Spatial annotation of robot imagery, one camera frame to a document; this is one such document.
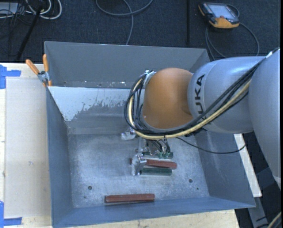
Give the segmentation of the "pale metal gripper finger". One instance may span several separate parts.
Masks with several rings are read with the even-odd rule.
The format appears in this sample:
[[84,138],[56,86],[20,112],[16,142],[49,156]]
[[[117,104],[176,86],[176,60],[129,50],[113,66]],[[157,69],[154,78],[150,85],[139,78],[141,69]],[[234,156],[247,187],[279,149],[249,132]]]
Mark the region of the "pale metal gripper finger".
[[140,175],[140,172],[142,171],[145,165],[146,165],[146,162],[133,163],[132,164],[132,174],[134,176]]
[[146,164],[146,159],[144,159],[143,154],[136,154],[131,158],[130,164],[134,166],[138,166],[138,165],[144,166]]

